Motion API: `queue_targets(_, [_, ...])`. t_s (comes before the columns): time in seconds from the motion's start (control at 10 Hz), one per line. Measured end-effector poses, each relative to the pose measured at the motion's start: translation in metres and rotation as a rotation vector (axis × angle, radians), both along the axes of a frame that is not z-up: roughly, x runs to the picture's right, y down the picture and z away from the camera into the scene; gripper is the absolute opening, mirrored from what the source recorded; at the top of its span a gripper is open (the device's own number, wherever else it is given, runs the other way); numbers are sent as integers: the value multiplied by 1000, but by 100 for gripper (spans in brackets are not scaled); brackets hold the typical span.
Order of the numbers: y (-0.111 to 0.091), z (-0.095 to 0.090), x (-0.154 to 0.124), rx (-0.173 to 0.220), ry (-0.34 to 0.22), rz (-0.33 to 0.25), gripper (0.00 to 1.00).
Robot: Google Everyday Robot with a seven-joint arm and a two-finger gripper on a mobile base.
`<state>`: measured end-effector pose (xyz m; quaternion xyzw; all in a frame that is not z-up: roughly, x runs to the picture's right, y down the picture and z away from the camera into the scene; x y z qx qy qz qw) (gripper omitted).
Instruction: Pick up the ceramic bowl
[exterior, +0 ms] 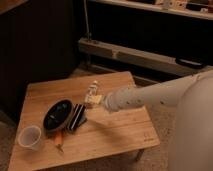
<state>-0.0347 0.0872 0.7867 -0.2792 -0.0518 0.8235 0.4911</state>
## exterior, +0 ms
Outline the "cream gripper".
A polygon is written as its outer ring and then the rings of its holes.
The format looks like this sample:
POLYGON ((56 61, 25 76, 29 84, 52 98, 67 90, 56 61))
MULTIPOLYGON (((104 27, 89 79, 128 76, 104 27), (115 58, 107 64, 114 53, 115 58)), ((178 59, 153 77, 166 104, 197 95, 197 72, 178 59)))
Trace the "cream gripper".
POLYGON ((101 102, 102 96, 96 95, 97 90, 98 90, 98 82, 96 80, 94 80, 88 88, 88 92, 90 95, 87 95, 84 99, 84 104, 87 107, 91 107, 91 106, 93 106, 95 104, 99 104, 101 102))

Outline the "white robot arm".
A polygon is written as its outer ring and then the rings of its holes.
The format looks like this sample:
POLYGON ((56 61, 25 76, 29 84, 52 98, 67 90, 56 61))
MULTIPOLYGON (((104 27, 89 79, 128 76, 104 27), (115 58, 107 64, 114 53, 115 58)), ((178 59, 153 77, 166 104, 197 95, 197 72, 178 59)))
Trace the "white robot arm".
POLYGON ((213 171, 213 70, 146 87, 124 87, 97 95, 91 85, 87 104, 109 112, 147 104, 176 106, 175 130, 168 155, 168 171, 213 171))

